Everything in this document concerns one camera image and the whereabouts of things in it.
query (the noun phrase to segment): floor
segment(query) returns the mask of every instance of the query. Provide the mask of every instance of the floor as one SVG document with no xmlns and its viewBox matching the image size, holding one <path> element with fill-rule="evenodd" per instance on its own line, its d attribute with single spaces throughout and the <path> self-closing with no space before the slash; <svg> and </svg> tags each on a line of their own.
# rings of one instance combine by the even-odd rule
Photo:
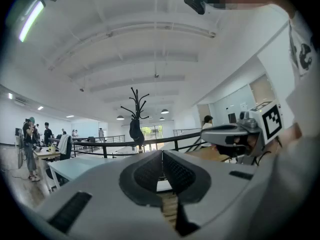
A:
<svg viewBox="0 0 320 240">
<path fill-rule="evenodd" d="M 41 178 L 38 182 L 31 182 L 28 179 L 29 172 L 26 161 L 23 161 L 22 167 L 18 169 L 18 149 L 11 145 L 0 145 L 1 173 L 16 200 L 34 209 L 50 193 L 40 174 L 39 160 L 35 161 L 39 172 L 38 176 Z M 55 185 L 51 179 L 48 179 L 48 184 L 50 187 Z"/>
</svg>

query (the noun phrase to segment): fluorescent light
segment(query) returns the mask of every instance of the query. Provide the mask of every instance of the fluorescent light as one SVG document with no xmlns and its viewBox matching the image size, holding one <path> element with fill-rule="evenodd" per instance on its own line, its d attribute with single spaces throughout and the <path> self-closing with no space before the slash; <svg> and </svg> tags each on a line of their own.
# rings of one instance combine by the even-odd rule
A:
<svg viewBox="0 0 320 240">
<path fill-rule="evenodd" d="M 161 114 L 168 114 L 169 113 L 169 110 L 168 109 L 163 109 L 162 111 L 161 111 Z"/>
<path fill-rule="evenodd" d="M 43 8 L 44 8 L 44 4 L 42 3 L 42 1 L 39 1 L 37 3 L 37 5 L 34 7 L 33 11 L 30 13 L 29 18 L 26 20 L 26 22 L 21 30 L 21 33 L 19 35 L 19 39 L 21 42 L 23 42 L 25 40 L 29 29 L 31 28 L 32 24 L 34 23 L 34 21 L 38 17 L 39 13 L 43 10 Z"/>
</svg>

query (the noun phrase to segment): black shirt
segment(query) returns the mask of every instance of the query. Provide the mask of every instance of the black shirt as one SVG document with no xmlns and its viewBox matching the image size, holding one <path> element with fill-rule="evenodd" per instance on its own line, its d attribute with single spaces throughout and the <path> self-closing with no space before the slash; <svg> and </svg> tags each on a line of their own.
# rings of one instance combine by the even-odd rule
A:
<svg viewBox="0 0 320 240">
<path fill-rule="evenodd" d="M 46 130 L 44 130 L 44 143 L 45 144 L 48 144 L 49 143 L 49 138 L 51 138 L 52 137 L 52 131 L 48 128 L 48 129 L 46 129 Z"/>
<path fill-rule="evenodd" d="M 29 124 L 25 123 L 22 129 L 23 129 L 24 141 L 26 143 L 32 143 L 31 136 L 27 133 L 27 130 L 30 129 Z"/>
</svg>

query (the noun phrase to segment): desk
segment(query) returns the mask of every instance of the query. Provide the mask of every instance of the desk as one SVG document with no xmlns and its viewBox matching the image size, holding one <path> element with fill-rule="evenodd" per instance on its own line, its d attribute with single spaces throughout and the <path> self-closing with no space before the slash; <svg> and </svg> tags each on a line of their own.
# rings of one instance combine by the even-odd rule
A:
<svg viewBox="0 0 320 240">
<path fill-rule="evenodd" d="M 213 149 L 214 146 L 208 146 L 205 148 L 198 149 L 196 151 L 187 152 L 186 154 L 195 156 L 204 160 L 212 160 L 218 162 L 224 162 L 230 157 L 225 154 L 220 154 L 218 150 Z"/>
<path fill-rule="evenodd" d="M 61 153 L 59 151 L 57 151 L 56 153 L 51 153 L 51 152 L 48 152 L 47 150 L 48 150 L 48 147 L 44 146 L 40 152 L 37 152 L 37 151 L 33 150 L 33 154 L 36 155 L 39 158 L 39 166 L 40 166 L 41 175 L 42 175 L 42 177 L 44 179 L 46 187 L 50 191 L 51 189 L 50 189 L 49 184 L 48 184 L 46 170 L 45 170 L 46 162 L 45 162 L 44 159 L 52 159 L 52 158 L 55 158 L 55 157 L 60 157 Z"/>
<path fill-rule="evenodd" d="M 48 165 L 50 167 L 55 186 L 59 189 L 60 185 L 56 173 L 60 174 L 67 180 L 72 181 L 91 168 L 110 163 L 112 161 L 113 160 L 109 158 L 78 156 L 62 161 L 51 162 Z"/>
</svg>

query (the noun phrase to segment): window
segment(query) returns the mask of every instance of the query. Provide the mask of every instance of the window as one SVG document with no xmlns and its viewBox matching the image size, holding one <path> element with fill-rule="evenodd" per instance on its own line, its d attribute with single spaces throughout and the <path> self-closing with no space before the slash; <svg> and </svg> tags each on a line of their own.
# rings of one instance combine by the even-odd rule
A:
<svg viewBox="0 0 320 240">
<path fill-rule="evenodd" d="M 144 136 L 144 140 L 157 140 L 157 139 L 163 139 L 164 133 L 163 133 L 163 127 L 162 125 L 153 125 L 153 126 L 144 126 L 141 127 L 141 132 Z M 159 148 L 163 147 L 164 143 L 154 143 L 154 144 L 146 144 L 145 146 L 142 146 L 142 152 L 149 152 L 158 150 Z"/>
<path fill-rule="evenodd" d="M 141 132 L 146 141 L 163 139 L 163 128 L 162 125 L 144 126 L 141 127 Z"/>
</svg>

